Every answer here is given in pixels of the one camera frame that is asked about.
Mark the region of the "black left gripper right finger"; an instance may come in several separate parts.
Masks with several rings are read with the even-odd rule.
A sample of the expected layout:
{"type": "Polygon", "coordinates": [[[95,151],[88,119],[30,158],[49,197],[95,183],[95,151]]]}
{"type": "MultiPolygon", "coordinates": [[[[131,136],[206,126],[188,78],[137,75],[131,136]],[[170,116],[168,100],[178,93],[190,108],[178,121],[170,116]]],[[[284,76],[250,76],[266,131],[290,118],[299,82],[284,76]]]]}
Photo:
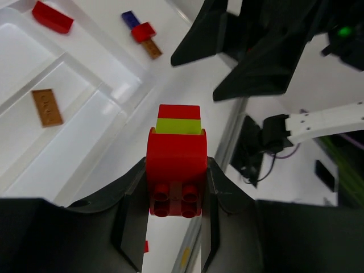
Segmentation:
{"type": "Polygon", "coordinates": [[[363,210],[254,200],[208,159],[202,272],[362,272],[363,210]]]}

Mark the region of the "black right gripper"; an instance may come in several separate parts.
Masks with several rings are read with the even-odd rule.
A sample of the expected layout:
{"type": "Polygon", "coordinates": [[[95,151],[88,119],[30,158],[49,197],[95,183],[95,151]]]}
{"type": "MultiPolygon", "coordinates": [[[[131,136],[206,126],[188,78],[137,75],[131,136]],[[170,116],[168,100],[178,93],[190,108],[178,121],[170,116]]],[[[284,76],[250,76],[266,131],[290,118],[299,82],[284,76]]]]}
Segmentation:
{"type": "Polygon", "coordinates": [[[306,44],[326,34],[323,56],[363,70],[363,1],[243,1],[243,55],[214,101],[287,91],[306,44]]]}

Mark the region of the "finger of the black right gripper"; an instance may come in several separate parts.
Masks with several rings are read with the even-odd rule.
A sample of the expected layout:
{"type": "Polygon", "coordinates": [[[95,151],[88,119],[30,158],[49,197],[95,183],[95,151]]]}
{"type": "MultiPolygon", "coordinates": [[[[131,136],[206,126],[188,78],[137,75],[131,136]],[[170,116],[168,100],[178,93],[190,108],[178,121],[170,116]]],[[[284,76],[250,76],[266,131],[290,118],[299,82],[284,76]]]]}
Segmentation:
{"type": "Polygon", "coordinates": [[[171,56],[176,67],[218,54],[233,67],[245,54],[245,22],[227,11],[228,1],[204,1],[200,12],[171,56]]]}

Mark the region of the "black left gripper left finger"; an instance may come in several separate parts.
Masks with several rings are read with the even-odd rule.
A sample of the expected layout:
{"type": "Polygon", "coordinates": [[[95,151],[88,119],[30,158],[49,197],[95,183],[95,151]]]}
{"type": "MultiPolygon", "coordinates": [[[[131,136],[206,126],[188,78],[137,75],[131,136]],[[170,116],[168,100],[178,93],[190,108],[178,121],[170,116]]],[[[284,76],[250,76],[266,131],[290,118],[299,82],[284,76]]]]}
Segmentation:
{"type": "Polygon", "coordinates": [[[2,272],[141,272],[146,161],[68,207],[1,199],[2,272]]]}

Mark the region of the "red arch lego brick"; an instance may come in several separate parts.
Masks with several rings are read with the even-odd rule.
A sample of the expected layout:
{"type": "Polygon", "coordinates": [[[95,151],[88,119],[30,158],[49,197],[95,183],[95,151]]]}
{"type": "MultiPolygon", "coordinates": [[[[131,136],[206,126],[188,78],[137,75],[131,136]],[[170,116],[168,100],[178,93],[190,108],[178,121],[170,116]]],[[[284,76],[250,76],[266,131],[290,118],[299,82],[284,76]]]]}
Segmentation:
{"type": "Polygon", "coordinates": [[[146,179],[150,213],[193,218],[201,214],[207,170],[207,137],[157,134],[147,142],[146,179]]]}

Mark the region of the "green lego brick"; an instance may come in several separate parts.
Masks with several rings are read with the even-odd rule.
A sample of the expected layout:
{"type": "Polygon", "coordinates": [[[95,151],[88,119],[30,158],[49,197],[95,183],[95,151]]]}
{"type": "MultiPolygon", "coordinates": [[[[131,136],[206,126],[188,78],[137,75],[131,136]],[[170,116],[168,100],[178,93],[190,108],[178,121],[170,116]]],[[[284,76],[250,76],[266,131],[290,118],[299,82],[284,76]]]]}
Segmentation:
{"type": "Polygon", "coordinates": [[[200,135],[200,119],[158,118],[155,132],[157,134],[200,135]]]}

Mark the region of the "small red lego brick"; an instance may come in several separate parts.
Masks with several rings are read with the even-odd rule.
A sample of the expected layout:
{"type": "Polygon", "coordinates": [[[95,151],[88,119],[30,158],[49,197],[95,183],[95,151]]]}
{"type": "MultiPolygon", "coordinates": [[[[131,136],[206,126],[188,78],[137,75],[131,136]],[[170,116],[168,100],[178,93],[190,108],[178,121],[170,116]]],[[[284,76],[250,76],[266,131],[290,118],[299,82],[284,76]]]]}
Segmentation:
{"type": "Polygon", "coordinates": [[[200,120],[200,107],[198,105],[161,104],[159,106],[158,118],[200,120]]]}

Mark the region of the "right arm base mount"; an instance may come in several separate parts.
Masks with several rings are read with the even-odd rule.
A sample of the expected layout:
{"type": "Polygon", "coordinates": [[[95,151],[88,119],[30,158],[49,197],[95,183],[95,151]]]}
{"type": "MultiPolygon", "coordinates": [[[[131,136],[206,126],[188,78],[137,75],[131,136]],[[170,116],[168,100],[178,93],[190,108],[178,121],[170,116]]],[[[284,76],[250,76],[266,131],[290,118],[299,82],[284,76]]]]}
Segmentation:
{"type": "Polygon", "coordinates": [[[268,117],[262,126],[250,116],[244,118],[230,164],[248,184],[257,187],[262,180],[259,175],[264,154],[275,156],[293,146],[288,140],[290,132],[286,129],[288,117],[286,114],[268,117]]]}

